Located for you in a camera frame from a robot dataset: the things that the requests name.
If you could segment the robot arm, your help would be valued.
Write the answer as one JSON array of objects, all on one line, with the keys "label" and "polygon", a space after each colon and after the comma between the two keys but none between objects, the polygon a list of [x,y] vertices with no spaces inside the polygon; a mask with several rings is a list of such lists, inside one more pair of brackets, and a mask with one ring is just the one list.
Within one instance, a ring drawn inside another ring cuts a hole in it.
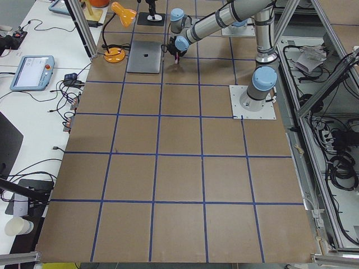
[{"label": "robot arm", "polygon": [[180,8],[171,10],[170,38],[167,51],[178,62],[191,44],[221,29],[244,31],[248,23],[254,27],[256,38],[256,68],[247,90],[240,97],[246,111],[259,112],[264,108],[268,93],[278,80],[278,55],[274,40],[274,1],[227,1],[220,9],[199,20]]}]

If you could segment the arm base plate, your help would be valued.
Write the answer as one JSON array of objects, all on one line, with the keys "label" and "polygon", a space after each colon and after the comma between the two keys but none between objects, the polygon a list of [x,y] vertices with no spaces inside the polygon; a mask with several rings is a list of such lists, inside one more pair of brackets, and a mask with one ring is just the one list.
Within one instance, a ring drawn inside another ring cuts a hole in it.
[{"label": "arm base plate", "polygon": [[246,85],[229,85],[233,119],[276,120],[275,96],[267,94],[264,100],[253,100]]},{"label": "arm base plate", "polygon": [[255,28],[251,24],[244,26],[230,25],[222,29],[222,36],[252,38],[255,36]]}]

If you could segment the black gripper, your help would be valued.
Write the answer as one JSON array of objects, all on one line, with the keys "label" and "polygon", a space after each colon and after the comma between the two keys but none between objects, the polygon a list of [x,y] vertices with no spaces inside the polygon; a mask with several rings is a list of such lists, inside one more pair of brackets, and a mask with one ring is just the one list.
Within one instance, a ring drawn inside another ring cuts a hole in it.
[{"label": "black gripper", "polygon": [[176,58],[182,57],[187,52],[187,39],[183,36],[171,37],[168,43],[168,51]]},{"label": "black gripper", "polygon": [[149,5],[150,16],[155,16],[157,14],[155,0],[145,0],[145,2]]}]

